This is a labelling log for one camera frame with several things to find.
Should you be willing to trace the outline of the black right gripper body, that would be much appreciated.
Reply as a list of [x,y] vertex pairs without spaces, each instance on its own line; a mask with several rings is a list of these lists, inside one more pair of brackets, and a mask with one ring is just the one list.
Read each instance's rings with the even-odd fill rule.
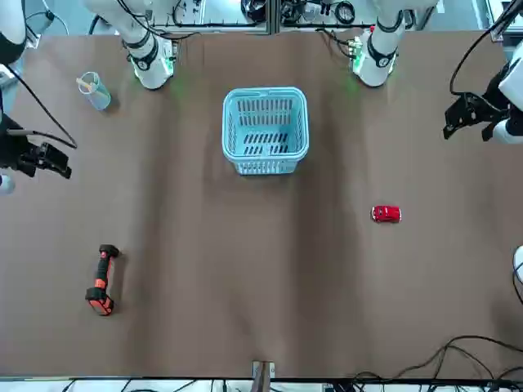
[[30,150],[26,136],[11,136],[9,129],[19,130],[21,126],[8,116],[1,119],[1,168],[10,168],[19,172],[31,172],[32,168],[23,163],[22,156]]

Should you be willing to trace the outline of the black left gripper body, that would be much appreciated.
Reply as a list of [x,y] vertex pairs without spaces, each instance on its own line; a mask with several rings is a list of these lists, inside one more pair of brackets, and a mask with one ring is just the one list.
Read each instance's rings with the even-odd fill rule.
[[504,80],[508,73],[508,69],[501,69],[490,80],[483,98],[487,100],[493,107],[498,109],[495,113],[491,109],[487,110],[487,117],[484,122],[498,123],[509,119],[510,103],[505,95],[499,90],[499,84]]

